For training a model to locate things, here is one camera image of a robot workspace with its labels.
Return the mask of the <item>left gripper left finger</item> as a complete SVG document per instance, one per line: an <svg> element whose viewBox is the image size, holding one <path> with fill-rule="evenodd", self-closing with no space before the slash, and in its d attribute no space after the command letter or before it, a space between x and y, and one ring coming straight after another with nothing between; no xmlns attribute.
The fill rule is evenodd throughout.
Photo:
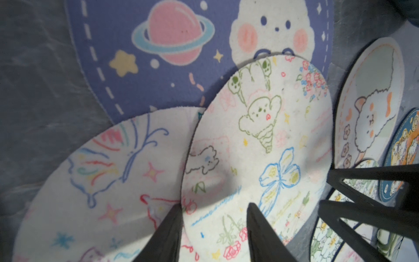
<svg viewBox="0 0 419 262"><path fill-rule="evenodd" d="M178 262L182 239L182 208L174 205L134 262Z"/></svg>

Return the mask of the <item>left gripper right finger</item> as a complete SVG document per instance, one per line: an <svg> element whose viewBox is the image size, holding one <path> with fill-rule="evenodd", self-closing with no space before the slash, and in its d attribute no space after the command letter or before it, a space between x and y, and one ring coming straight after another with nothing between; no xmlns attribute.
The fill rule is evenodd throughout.
<svg viewBox="0 0 419 262"><path fill-rule="evenodd" d="M295 262L255 203L247 208L248 244L251 262Z"/></svg>

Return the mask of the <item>white butterfly doodle coaster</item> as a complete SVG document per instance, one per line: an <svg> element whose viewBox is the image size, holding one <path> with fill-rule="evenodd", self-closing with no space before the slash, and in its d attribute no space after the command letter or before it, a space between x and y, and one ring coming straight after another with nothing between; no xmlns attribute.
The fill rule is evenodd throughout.
<svg viewBox="0 0 419 262"><path fill-rule="evenodd" d="M123 121L73 152L20 226L15 262L131 262L173 205L203 108Z"/></svg>

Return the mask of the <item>white bow doodle coaster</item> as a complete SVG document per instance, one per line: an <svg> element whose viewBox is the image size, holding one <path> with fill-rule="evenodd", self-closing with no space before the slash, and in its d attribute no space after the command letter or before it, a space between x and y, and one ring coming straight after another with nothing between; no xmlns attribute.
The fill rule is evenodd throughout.
<svg viewBox="0 0 419 262"><path fill-rule="evenodd" d="M310 218L332 163L324 76L296 56L239 69L195 130L182 181L186 236L202 262L249 261L254 203L287 244Z"/></svg>

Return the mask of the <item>cream alpaca coaster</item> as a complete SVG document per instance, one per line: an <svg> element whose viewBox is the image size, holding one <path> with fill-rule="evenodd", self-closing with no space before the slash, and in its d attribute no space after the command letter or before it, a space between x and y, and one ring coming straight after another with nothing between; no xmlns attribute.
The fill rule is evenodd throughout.
<svg viewBox="0 0 419 262"><path fill-rule="evenodd" d="M379 38L360 54L338 101L335 168L382 157L396 125L404 80L402 52L393 38Z"/></svg>

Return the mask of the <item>purple bunny planet coaster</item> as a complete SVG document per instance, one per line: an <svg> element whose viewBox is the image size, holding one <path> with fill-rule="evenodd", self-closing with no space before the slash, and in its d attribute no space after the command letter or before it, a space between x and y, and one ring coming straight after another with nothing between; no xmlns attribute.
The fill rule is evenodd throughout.
<svg viewBox="0 0 419 262"><path fill-rule="evenodd" d="M334 1L66 1L82 72L112 122L206 107L267 58L301 57L327 75Z"/></svg>

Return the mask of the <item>teal plastic storage box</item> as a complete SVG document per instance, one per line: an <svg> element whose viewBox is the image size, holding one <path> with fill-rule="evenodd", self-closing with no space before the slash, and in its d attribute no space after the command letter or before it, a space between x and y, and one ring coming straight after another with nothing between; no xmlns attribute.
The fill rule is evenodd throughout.
<svg viewBox="0 0 419 262"><path fill-rule="evenodd" d="M419 19L419 0L391 0L391 2L412 24Z"/></svg>

